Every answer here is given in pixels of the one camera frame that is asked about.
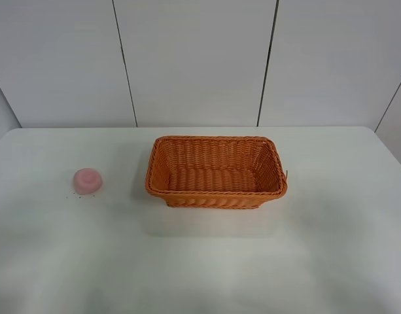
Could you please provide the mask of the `orange woven wicker basket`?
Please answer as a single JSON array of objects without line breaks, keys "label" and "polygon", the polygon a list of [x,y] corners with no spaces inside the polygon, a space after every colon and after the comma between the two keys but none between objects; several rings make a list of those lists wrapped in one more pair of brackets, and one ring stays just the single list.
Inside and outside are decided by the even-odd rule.
[{"label": "orange woven wicker basket", "polygon": [[172,135],[155,140],[145,188],[169,207],[256,209],[288,184],[266,137]]}]

